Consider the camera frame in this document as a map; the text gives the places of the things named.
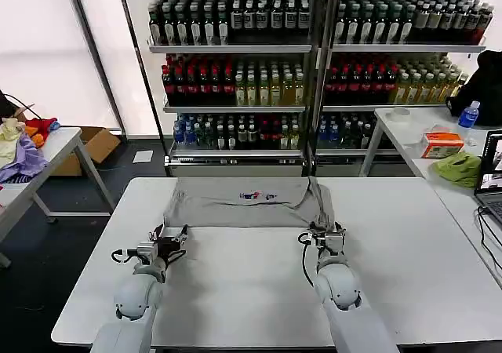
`laptop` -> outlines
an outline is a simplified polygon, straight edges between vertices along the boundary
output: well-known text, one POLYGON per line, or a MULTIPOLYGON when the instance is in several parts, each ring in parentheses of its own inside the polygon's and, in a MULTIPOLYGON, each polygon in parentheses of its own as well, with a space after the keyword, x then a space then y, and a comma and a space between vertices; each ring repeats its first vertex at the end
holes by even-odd
POLYGON ((502 224, 502 130, 486 136, 475 196, 502 224))

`small box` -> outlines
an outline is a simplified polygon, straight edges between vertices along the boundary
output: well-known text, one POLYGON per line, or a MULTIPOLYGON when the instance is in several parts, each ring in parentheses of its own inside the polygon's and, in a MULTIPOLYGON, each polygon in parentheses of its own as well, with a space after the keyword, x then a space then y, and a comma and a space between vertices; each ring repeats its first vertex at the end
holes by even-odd
POLYGON ((425 133, 422 137, 422 158, 445 158, 458 153, 464 141, 456 133, 425 133))

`black bag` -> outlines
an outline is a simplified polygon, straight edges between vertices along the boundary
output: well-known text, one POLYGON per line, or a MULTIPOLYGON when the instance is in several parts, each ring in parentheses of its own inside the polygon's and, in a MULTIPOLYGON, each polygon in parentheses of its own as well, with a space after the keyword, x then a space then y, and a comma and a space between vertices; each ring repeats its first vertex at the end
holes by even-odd
POLYGON ((5 98, 0 90, 0 124, 2 123, 2 118, 10 118, 14 116, 16 110, 17 106, 5 98))
POLYGON ((484 51, 478 70, 455 97, 447 100, 452 116, 460 116, 473 100, 481 103, 476 124, 502 126, 502 52, 484 51))

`floor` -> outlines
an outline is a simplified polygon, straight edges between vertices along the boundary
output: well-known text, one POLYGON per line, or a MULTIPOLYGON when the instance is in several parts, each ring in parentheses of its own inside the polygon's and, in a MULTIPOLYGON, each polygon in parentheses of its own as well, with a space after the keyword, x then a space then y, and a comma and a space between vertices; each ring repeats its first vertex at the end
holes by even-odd
MULTIPOLYGON (((121 144, 97 168, 118 201, 134 177, 164 177, 163 160, 158 141, 138 140, 121 144), (134 155, 141 150, 154 151, 151 162, 132 164, 134 155)), ((402 166, 385 166, 384 171, 376 171, 374 175, 408 174, 402 166)), ((50 178, 39 195, 52 210, 103 210, 100 198, 84 176, 50 178)), ((63 218, 56 224, 47 224, 42 212, 32 206, 0 243, 0 252, 13 262, 10 269, 0 271, 2 351, 89 351, 56 345, 50 340, 50 334, 106 223, 107 218, 99 217, 63 218), (26 336, 22 341, 21 331, 26 336)), ((417 347, 404 351, 433 350, 417 347)))

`white table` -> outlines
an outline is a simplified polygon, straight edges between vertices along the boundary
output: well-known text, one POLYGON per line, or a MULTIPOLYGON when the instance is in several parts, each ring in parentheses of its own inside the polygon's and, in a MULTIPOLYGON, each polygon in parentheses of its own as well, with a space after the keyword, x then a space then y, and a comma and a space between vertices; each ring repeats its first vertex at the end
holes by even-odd
MULTIPOLYGON (((105 206, 112 213, 115 209, 115 202, 108 189, 101 180, 100 174, 94 167, 93 160, 85 150, 85 146, 80 140, 82 131, 78 127, 61 127, 53 131, 41 151, 47 160, 47 166, 33 180, 25 184, 3 184, 0 190, 0 242, 7 236, 12 227, 24 215, 27 209, 35 202, 49 218, 49 221, 56 217, 68 216, 110 216, 109 213, 54 213, 44 204, 36 194, 37 190, 44 184, 51 173, 60 165, 66 157, 75 151, 86 174, 93 181, 105 206)), ((0 267, 8 267, 10 264, 3 254, 0 253, 0 267)))
MULTIPOLYGON (((453 218, 460 225, 462 231, 502 287, 502 273, 497 270, 492 258, 481 246, 481 232, 477 217, 474 215, 474 210, 478 208, 479 204, 474 198, 474 192, 471 189, 456 186, 448 180, 442 179, 430 169, 431 164, 438 160, 421 158, 420 153, 413 146, 420 141, 422 134, 428 132, 434 125, 446 127, 455 132, 458 118, 452 117, 446 107, 410 108, 409 110, 411 119, 408 123, 392 121, 390 118, 391 108, 375 110, 377 124, 359 175, 364 177, 368 175, 375 150, 378 148, 382 133, 385 132, 413 173, 417 177, 423 177, 430 182, 441 201, 451 212, 453 218)), ((469 136, 474 139, 477 145, 465 145, 464 150, 473 155, 482 155, 488 131, 489 129, 473 128, 469 136)), ((499 233, 497 234, 498 238, 502 239, 502 231, 499 231, 500 228, 496 221, 491 217, 485 218, 490 227, 496 233, 499 233)), ((486 236, 486 245, 492 250, 497 260, 502 263, 502 247, 493 242, 495 240, 490 238, 488 234, 486 236)))
MULTIPOLYGON (((89 346, 115 318, 113 296, 134 260, 116 264, 111 252, 136 247, 162 221, 175 183, 129 183, 61 312, 53 341, 89 346)), ((319 183, 331 191, 336 219, 347 228, 350 264, 396 344, 502 339, 500 288, 425 180, 319 183)), ((302 230, 190 229, 187 255, 169 273, 152 347, 331 346, 326 315, 301 270, 303 247, 296 238, 302 230)), ((315 254, 307 251, 312 275, 315 254)))

